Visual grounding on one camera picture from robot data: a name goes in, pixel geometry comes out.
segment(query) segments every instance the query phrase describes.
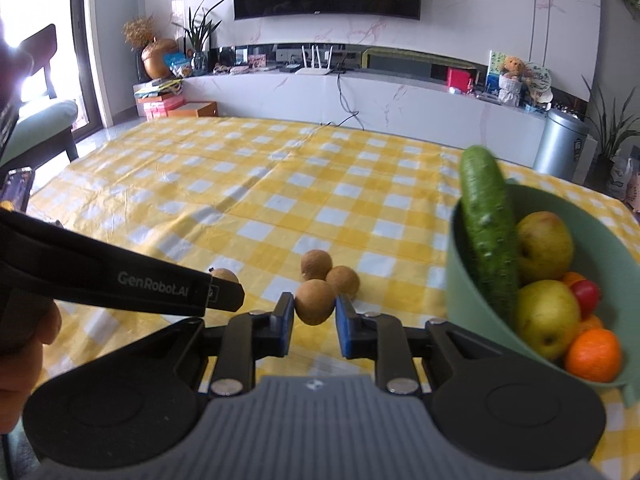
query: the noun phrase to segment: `red fruit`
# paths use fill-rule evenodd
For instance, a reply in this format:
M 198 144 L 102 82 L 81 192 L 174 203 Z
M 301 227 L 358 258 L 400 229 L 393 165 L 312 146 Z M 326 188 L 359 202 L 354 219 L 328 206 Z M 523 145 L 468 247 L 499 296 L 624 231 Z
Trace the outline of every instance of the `red fruit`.
M 571 286 L 572 293 L 580 305 L 582 319 L 588 318 L 598 306 L 600 301 L 600 289 L 589 280 L 581 280 Z

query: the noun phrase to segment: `chair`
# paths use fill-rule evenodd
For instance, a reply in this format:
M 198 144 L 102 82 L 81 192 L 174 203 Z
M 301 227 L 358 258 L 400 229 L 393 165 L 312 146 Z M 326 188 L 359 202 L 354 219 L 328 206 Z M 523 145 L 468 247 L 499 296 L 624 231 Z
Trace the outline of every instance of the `chair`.
M 58 99 L 51 81 L 51 58 L 58 50 L 56 26 L 51 24 L 24 40 L 19 50 L 33 57 L 30 76 L 44 69 L 48 96 L 46 105 L 30 110 L 21 117 L 0 160 L 0 176 L 16 168 L 38 168 L 57 154 L 66 152 L 69 161 L 78 158 L 78 150 L 71 128 L 78 117 L 74 101 Z

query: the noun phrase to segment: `yellow checkered tablecloth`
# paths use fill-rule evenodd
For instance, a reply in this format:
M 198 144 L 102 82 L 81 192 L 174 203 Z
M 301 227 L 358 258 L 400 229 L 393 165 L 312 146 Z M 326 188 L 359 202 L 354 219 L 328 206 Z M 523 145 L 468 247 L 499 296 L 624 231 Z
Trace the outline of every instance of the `yellow checkered tablecloth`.
M 358 271 L 360 312 L 407 326 L 445 316 L 448 221 L 459 198 L 460 150 L 359 130 L 268 120 L 200 118 L 142 124 L 71 164 L 31 200 L 30 213 L 68 229 L 194 269 L 226 267 L 246 291 L 241 312 L 271 310 L 300 282 L 300 256 L 328 250 Z M 513 164 L 507 176 L 564 196 L 599 218 L 640 261 L 639 229 L 603 195 Z M 42 380 L 173 322 L 61 303 L 63 330 Z M 208 312 L 208 325 L 228 315 Z M 295 322 L 289 356 L 258 373 L 369 373 L 340 356 L 333 317 Z M 604 395 L 607 432 L 594 463 L 611 479 L 640 468 L 640 413 Z

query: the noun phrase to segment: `finger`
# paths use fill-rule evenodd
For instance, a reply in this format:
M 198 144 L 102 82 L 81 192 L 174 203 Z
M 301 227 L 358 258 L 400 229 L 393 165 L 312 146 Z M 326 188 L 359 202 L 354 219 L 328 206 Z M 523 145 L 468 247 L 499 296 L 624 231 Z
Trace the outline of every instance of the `finger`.
M 36 337 L 18 352 L 0 357 L 0 390 L 31 393 L 42 370 L 42 343 Z
M 56 305 L 56 302 L 51 300 L 51 307 L 47 310 L 47 313 L 42 317 L 36 328 L 36 336 L 43 345 L 52 344 L 58 334 L 60 333 L 60 327 L 62 327 L 62 316 L 60 316 L 60 309 Z
M 20 414 L 29 394 L 0 390 L 0 434 L 11 432 L 18 424 Z

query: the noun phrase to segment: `silver trash can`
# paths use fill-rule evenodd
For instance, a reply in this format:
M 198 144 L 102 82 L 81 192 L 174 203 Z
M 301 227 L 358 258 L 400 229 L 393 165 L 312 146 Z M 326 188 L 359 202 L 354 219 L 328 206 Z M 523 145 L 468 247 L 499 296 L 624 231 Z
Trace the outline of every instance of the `silver trash can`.
M 549 110 L 533 169 L 571 181 L 588 133 L 589 125 L 580 119 Z

